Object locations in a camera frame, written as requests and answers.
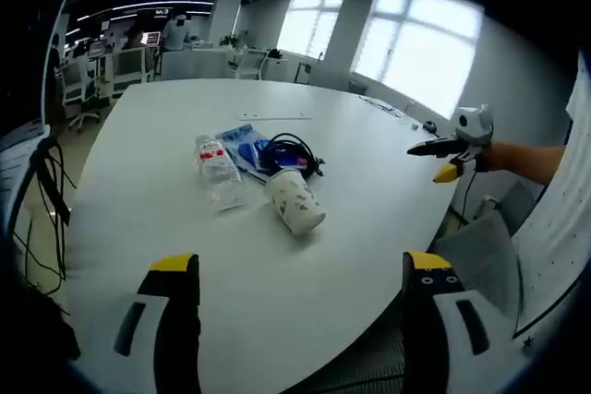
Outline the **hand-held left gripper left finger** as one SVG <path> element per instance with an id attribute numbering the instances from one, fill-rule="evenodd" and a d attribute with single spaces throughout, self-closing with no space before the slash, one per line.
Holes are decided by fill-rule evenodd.
<path id="1" fill-rule="evenodd" d="M 102 393 L 200 393 L 199 257 L 165 257 L 93 316 L 79 370 Z"/>

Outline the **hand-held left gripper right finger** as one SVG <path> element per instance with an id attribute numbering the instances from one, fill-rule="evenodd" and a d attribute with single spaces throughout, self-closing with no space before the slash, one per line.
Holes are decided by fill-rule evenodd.
<path id="1" fill-rule="evenodd" d="M 404 253 L 403 393 L 502 393 L 530 365 L 512 322 L 450 262 Z"/>

